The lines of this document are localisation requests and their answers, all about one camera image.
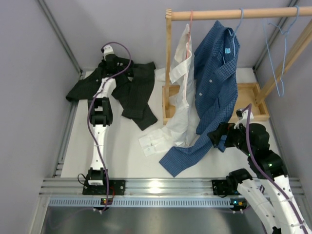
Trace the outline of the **black pinstripe shirt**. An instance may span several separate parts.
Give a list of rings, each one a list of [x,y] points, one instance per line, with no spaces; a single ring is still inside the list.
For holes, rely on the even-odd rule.
[[[74,85],[66,95],[68,101],[91,99],[97,93],[101,79],[109,77],[101,75],[99,64],[87,78]],[[133,76],[122,73],[115,77],[116,88],[112,96],[121,104],[122,116],[133,120],[142,131],[157,122],[148,105],[155,84],[155,68],[153,62],[133,63]]]

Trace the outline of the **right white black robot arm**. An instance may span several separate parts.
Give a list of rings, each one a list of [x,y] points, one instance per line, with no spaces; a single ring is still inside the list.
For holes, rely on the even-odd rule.
[[[249,203],[268,234],[310,234],[308,226],[294,198],[288,172],[281,157],[270,149],[269,133],[258,123],[247,127],[221,123],[207,134],[214,146],[224,140],[226,148],[235,147],[248,157],[248,164],[261,186],[246,169],[230,172],[227,189],[239,193]]]

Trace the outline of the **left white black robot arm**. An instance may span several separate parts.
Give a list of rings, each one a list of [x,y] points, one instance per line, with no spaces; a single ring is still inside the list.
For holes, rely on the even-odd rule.
[[[116,77],[123,74],[132,65],[130,59],[109,54],[104,57],[105,69],[99,77],[101,84],[93,97],[88,100],[87,127],[94,142],[90,168],[84,176],[83,195],[119,195],[124,194],[123,180],[110,180],[107,158],[107,141],[110,126],[113,123],[113,111],[110,96],[117,87]]]

